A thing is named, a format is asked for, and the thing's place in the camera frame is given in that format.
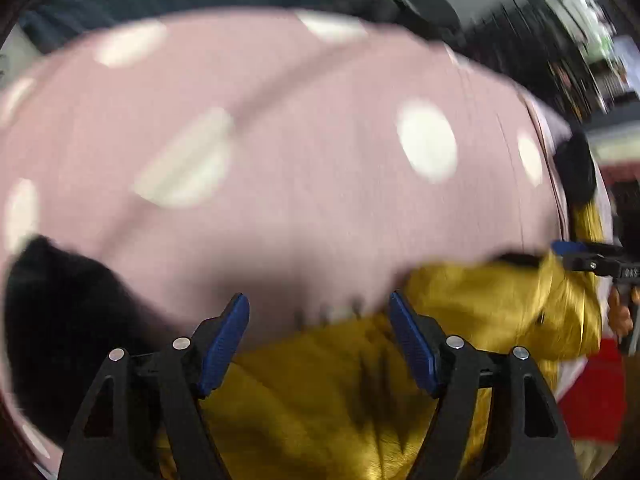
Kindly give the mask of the person right hand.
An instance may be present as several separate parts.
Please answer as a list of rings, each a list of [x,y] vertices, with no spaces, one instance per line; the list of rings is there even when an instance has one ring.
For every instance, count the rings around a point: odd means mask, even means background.
[[[622,299],[616,287],[612,287],[608,294],[608,326],[618,341],[622,341],[634,329],[628,301]]]

